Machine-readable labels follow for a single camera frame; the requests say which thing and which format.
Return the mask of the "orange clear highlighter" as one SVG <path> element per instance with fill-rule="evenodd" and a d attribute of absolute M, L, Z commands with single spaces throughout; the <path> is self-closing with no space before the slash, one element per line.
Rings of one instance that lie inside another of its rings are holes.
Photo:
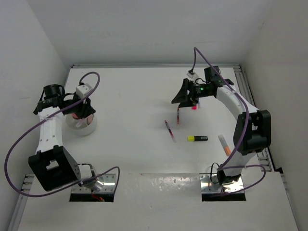
<path fill-rule="evenodd" d="M 229 146 L 228 146 L 224 136 L 223 135 L 218 135 L 218 139 L 219 139 L 219 141 L 221 143 L 221 146 L 222 146 L 226 156 L 230 156 L 231 155 L 231 150 L 230 150 L 230 148 L 229 148 Z"/>

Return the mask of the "purple clear highlighter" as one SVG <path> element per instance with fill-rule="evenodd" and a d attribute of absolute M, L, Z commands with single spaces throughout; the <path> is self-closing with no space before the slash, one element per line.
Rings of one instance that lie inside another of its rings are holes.
<path fill-rule="evenodd" d="M 86 126 L 90 125 L 92 122 L 93 122 L 93 118 L 94 118 L 94 115 L 90 115 L 84 119 L 80 119 L 77 123 L 76 123 L 76 127 L 79 128 L 81 126 L 83 126 L 84 124 Z"/>

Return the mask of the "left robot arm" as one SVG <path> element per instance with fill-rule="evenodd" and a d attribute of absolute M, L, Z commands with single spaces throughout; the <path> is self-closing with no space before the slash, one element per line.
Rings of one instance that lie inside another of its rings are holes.
<path fill-rule="evenodd" d="M 47 85 L 34 110 L 42 123 L 39 127 L 39 144 L 35 155 L 28 163 L 35 176 L 47 192 L 61 188 L 81 178 L 80 168 L 65 149 L 62 124 L 65 122 L 71 132 L 87 136 L 97 128 L 95 110 L 87 95 L 93 90 L 89 84 L 80 83 L 72 93 L 72 99 L 65 99 L 68 93 L 61 85 Z"/>

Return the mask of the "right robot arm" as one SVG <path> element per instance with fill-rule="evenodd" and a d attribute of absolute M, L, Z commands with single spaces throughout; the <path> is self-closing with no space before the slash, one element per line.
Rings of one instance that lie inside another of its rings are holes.
<path fill-rule="evenodd" d="M 257 153 L 268 148 L 271 143 L 271 115 L 267 110 L 259 110 L 239 94 L 230 79 L 220 75 L 218 66 L 204 69 L 205 82 L 198 83 L 199 76 L 193 71 L 182 82 L 177 95 L 171 101 L 180 108 L 193 107 L 204 97 L 213 96 L 231 112 L 236 119 L 233 134 L 234 150 L 217 169 L 220 185 L 237 181 L 242 169 Z"/>

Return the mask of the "red refill pen upper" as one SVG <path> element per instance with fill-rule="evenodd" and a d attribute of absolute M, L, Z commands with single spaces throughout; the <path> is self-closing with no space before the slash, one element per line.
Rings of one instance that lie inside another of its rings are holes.
<path fill-rule="evenodd" d="M 180 108 L 177 107 L 177 125 L 180 124 Z"/>

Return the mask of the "red refill pen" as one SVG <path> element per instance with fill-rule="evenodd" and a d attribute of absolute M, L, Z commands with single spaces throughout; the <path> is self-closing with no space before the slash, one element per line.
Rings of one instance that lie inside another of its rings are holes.
<path fill-rule="evenodd" d="M 180 124 L 180 108 L 177 107 L 177 125 Z"/>
<path fill-rule="evenodd" d="M 174 134 L 173 134 L 173 132 L 172 132 L 172 130 L 171 130 L 171 128 L 170 128 L 170 126 L 169 126 L 169 124 L 168 124 L 167 120 L 165 120 L 164 122 L 165 122 L 166 128 L 168 129 L 169 134 L 170 134 L 170 136 L 171 136 L 171 138 L 172 138 L 173 142 L 174 142 L 174 143 L 176 143 L 176 140 L 175 140 Z"/>

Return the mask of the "pink black highlighter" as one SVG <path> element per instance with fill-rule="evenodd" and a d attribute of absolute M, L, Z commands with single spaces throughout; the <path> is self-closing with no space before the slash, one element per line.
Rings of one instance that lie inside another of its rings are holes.
<path fill-rule="evenodd" d="M 197 110 L 199 108 L 199 104 L 192 106 L 192 110 Z"/>

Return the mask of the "white round divided container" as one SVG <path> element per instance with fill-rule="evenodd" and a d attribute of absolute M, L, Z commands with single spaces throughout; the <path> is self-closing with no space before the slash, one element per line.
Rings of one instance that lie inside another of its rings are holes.
<path fill-rule="evenodd" d="M 76 123 L 79 121 L 79 119 L 74 119 L 72 115 L 66 116 L 66 124 L 68 126 L 68 129 L 78 136 L 87 136 L 93 133 L 97 128 L 97 117 L 94 115 L 93 122 L 86 126 L 85 124 L 79 128 L 76 127 Z"/>

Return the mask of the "red refill pen lower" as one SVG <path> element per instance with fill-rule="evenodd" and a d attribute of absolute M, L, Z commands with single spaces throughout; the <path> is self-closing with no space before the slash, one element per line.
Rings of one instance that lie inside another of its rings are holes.
<path fill-rule="evenodd" d="M 170 128 L 170 126 L 169 126 L 169 124 L 168 124 L 167 120 L 165 120 L 164 122 L 165 122 L 166 128 L 168 129 L 169 134 L 170 134 L 170 136 L 171 136 L 171 138 L 172 138 L 173 142 L 174 142 L 174 143 L 176 143 L 176 140 L 175 140 L 174 134 L 173 134 L 173 132 L 172 132 L 172 130 L 171 130 L 171 128 Z"/>

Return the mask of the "yellow black highlighter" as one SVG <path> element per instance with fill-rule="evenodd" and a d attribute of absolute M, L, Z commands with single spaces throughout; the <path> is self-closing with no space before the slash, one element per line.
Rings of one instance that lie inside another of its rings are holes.
<path fill-rule="evenodd" d="M 207 136 L 188 136 L 188 141 L 195 142 L 195 141 L 208 141 Z"/>

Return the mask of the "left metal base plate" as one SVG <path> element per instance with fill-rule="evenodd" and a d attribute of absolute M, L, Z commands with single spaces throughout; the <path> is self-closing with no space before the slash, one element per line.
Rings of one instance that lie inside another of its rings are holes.
<path fill-rule="evenodd" d="M 70 202 L 113 202 L 116 187 L 116 174 L 105 174 L 94 183 L 86 186 L 74 185 Z"/>

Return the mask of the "metal base plate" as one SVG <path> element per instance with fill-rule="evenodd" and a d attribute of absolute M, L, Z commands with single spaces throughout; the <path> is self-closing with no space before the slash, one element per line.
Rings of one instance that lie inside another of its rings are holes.
<path fill-rule="evenodd" d="M 86 186 L 74 185 L 70 202 L 113 202 L 116 187 L 116 174 L 105 174 L 94 183 Z"/>
<path fill-rule="evenodd" d="M 240 177 L 231 183 L 218 183 L 216 173 L 199 174 L 201 196 L 203 202 L 246 201 L 244 184 Z"/>

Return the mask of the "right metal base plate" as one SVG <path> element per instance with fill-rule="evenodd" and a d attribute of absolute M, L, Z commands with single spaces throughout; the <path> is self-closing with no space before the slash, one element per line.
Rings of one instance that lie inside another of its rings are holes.
<path fill-rule="evenodd" d="M 240 177 L 231 183 L 218 183 L 216 173 L 199 174 L 201 196 L 203 202 L 246 201 L 244 184 Z"/>

